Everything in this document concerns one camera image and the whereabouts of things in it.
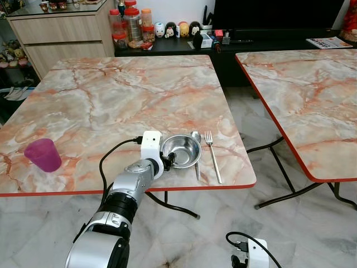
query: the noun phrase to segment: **cabinet drawer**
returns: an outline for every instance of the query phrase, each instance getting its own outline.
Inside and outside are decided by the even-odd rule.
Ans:
[[[98,41],[100,37],[95,16],[30,18],[12,21],[24,44],[53,42]]]
[[[101,43],[26,46],[26,50],[40,79],[61,59],[105,57]]]

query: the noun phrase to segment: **wooden cabinet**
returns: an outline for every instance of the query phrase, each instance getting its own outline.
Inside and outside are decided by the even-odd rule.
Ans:
[[[99,8],[81,5],[84,11],[67,13],[38,13],[37,4],[28,8],[34,14],[22,16],[25,10],[7,19],[40,79],[60,59],[114,56],[108,19],[113,0],[103,0]]]
[[[59,59],[106,57],[101,43],[87,44],[49,44],[28,46],[27,52],[40,74],[47,74]]]

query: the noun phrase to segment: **spoon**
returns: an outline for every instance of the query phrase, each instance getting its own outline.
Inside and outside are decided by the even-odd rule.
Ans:
[[[198,143],[201,142],[201,134],[198,131],[192,131],[190,133],[191,137],[194,138]],[[195,164],[197,180],[201,178],[200,162],[199,160]]]

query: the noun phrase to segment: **purple plastic cup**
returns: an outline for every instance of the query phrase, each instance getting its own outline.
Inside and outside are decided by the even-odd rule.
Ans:
[[[30,143],[23,154],[44,172],[53,172],[62,164],[55,144],[49,138]]]

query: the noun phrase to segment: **television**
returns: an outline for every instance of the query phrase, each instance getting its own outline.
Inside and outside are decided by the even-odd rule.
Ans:
[[[216,0],[213,29],[233,39],[325,37],[344,0]]]

